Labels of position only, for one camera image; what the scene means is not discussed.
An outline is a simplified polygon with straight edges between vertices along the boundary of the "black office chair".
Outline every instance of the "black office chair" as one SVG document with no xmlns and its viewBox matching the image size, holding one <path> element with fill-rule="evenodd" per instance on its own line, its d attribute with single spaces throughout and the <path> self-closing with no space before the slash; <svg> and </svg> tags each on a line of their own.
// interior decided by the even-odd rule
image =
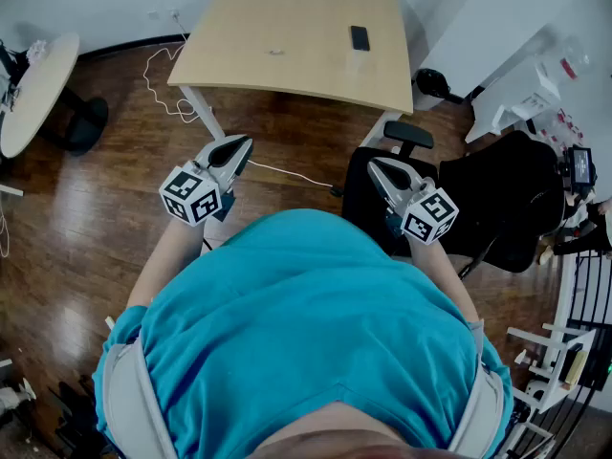
<svg viewBox="0 0 612 459">
<path fill-rule="evenodd" d="M 344 187 L 342 217 L 368 233 L 390 255 L 409 256 L 404 236 L 396 238 L 385 223 L 387 203 L 374 187 L 367 164 L 374 157 L 410 164 L 431 177 L 459 207 L 459 215 L 441 242 L 448 253 L 473 260 L 463 278 L 482 260 L 509 272 L 529 268 L 539 238 L 558 228 L 565 209 L 563 180 L 553 149 L 514 131 L 482 151 L 436 167 L 410 157 L 415 146 L 433 147 L 427 131 L 391 121 L 387 138 L 403 143 L 399 154 L 360 147 L 351 158 Z"/>
</svg>

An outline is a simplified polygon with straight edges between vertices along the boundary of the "white round table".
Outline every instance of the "white round table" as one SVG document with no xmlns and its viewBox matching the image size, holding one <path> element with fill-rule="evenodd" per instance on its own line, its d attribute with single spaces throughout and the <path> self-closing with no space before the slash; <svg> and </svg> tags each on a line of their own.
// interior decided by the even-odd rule
<svg viewBox="0 0 612 459">
<path fill-rule="evenodd" d="M 66 88 L 78 58 L 78 35 L 67 33 L 48 45 L 47 56 L 32 65 L 17 85 L 12 110 L 0 125 L 0 151 L 7 158 L 21 153 L 36 133 L 57 146 L 80 155 L 99 139 L 106 125 L 108 107 L 102 98 L 88 102 Z M 42 129 L 57 100 L 75 110 L 64 136 Z"/>
</svg>

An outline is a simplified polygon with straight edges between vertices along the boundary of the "desk leg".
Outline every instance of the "desk leg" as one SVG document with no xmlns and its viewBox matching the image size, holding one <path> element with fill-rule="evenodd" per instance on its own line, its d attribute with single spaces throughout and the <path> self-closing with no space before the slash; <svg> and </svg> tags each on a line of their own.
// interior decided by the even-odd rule
<svg viewBox="0 0 612 459">
<path fill-rule="evenodd" d="M 361 146 L 368 146 L 370 148 L 376 147 L 379 141 L 383 138 L 384 125 L 389 120 L 398 120 L 401 116 L 401 112 L 383 112 L 382 116 L 379 117 L 379 119 L 376 121 L 376 124 L 374 124 L 365 139 L 361 142 Z"/>
<path fill-rule="evenodd" d="M 70 151 L 70 142 L 65 137 L 58 135 L 51 129 L 47 129 L 45 126 L 40 126 L 40 129 L 38 129 L 38 136 L 60 149 Z"/>
<path fill-rule="evenodd" d="M 108 118 L 108 107 L 106 107 L 106 111 L 99 113 L 96 109 L 92 108 L 88 102 L 83 100 L 68 87 L 64 87 L 64 89 L 61 91 L 61 94 L 59 94 L 59 100 L 65 103 L 85 120 L 91 122 L 94 126 L 104 129 L 106 120 Z"/>
<path fill-rule="evenodd" d="M 487 126 L 487 124 L 483 125 L 481 122 L 476 121 L 466 136 L 466 142 L 476 141 L 478 138 L 482 138 L 489 133 L 499 136 L 499 133 L 495 133 L 494 131 L 491 131 L 491 129 L 492 126 Z"/>
<path fill-rule="evenodd" d="M 217 122 L 217 119 L 210 111 L 210 107 L 204 100 L 204 97 L 202 97 L 200 91 L 195 87 L 188 86 L 181 87 L 181 91 L 195 110 L 196 114 L 200 116 L 200 119 L 208 128 L 208 131 L 210 131 L 212 137 L 215 140 L 221 140 L 222 138 L 225 138 L 226 134 L 223 132 L 223 129 L 221 129 L 219 122 Z"/>
<path fill-rule="evenodd" d="M 0 184 L 0 192 L 6 192 L 7 194 L 23 197 L 23 190 L 19 190 L 17 188 L 12 188 L 9 186 L 3 186 L 2 184 Z"/>
</svg>

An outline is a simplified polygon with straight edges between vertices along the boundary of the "floor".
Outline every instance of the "floor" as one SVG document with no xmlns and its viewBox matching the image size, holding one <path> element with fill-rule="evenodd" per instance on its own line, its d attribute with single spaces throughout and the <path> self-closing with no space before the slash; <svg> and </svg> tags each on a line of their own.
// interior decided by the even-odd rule
<svg viewBox="0 0 612 459">
<path fill-rule="evenodd" d="M 557 436 L 557 444 L 569 433 L 579 415 L 581 406 L 571 401 L 561 402 L 550 409 L 550 413 L 534 418 L 534 424 Z M 541 437 L 527 431 L 514 450 L 522 456 L 540 443 Z M 571 439 L 559 452 L 557 459 L 609 459 L 612 457 L 612 413 L 587 406 Z"/>
<path fill-rule="evenodd" d="M 84 98 L 105 97 L 110 108 L 109 124 L 93 150 L 75 158 L 35 138 L 3 165 L 5 181 L 26 195 L 5 198 L 11 255 L 0 261 L 0 338 L 38 393 L 33 420 L 49 441 L 58 410 L 47 386 L 76 384 L 79 375 L 95 370 L 108 335 L 104 319 L 121 313 L 168 221 L 157 189 L 174 165 L 209 141 L 198 120 L 183 124 L 168 116 L 144 88 L 142 70 L 156 49 L 77 64 L 69 86 Z M 175 103 L 180 92 L 165 85 L 171 64 L 159 55 L 151 65 L 160 99 Z M 205 96 L 229 134 L 254 139 L 253 160 L 338 186 L 352 152 L 380 114 L 327 99 L 260 91 L 211 89 Z M 58 106 L 46 125 L 61 131 L 68 117 Z M 463 138 L 473 122 L 469 106 L 443 103 L 408 121 L 435 139 L 433 150 L 418 150 L 415 157 L 439 163 L 466 152 Z M 479 141 L 476 148 L 491 139 Z M 237 202 L 227 220 L 206 226 L 213 247 L 281 209 L 340 213 L 341 200 L 325 188 L 252 165 L 235 190 Z M 534 331 L 553 320 L 559 269 L 549 264 L 511 274 L 482 264 L 467 279 L 487 321 L 486 332 L 505 362 L 521 349 L 506 341 L 509 325 Z"/>
<path fill-rule="evenodd" d="M 45 444 L 16 418 L 0 427 L 0 459 L 55 459 Z"/>
</svg>

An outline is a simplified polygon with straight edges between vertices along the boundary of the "wooden desk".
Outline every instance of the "wooden desk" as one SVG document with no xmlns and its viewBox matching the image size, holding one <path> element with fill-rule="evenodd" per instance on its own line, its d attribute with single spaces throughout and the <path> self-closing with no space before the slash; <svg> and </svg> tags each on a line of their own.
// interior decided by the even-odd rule
<svg viewBox="0 0 612 459">
<path fill-rule="evenodd" d="M 21 153 L 37 133 L 74 155 L 84 154 L 98 141 L 108 118 L 106 101 L 84 101 L 66 87 L 77 63 L 78 46 L 75 33 L 61 35 L 19 80 L 19 93 L 12 110 L 5 111 L 0 129 L 0 149 L 7 158 Z M 63 136 L 42 127 L 58 100 L 75 111 Z"/>
<path fill-rule="evenodd" d="M 355 51 L 350 26 L 368 31 L 370 51 Z M 215 138 L 224 135 L 196 87 L 275 90 L 412 113 L 404 21 L 399 0 L 213 0 L 168 80 Z"/>
</svg>

